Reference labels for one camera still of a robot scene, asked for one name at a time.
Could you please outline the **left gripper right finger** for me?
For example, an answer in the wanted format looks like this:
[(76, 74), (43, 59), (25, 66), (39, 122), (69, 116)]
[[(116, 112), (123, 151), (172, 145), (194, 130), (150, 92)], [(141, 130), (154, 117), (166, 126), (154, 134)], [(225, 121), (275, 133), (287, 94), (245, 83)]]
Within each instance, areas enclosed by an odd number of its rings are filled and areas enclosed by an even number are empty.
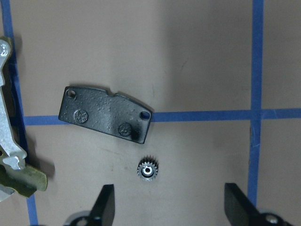
[(224, 211), (232, 226), (290, 226), (279, 215), (261, 213), (235, 183), (224, 185)]

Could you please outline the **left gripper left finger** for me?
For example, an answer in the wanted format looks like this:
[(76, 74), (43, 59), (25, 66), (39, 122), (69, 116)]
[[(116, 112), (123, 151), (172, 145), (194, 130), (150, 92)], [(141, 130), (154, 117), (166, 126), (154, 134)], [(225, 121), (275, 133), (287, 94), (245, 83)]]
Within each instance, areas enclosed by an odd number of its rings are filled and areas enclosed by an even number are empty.
[(115, 216), (114, 184), (104, 185), (90, 211), (75, 213), (64, 226), (111, 226)]

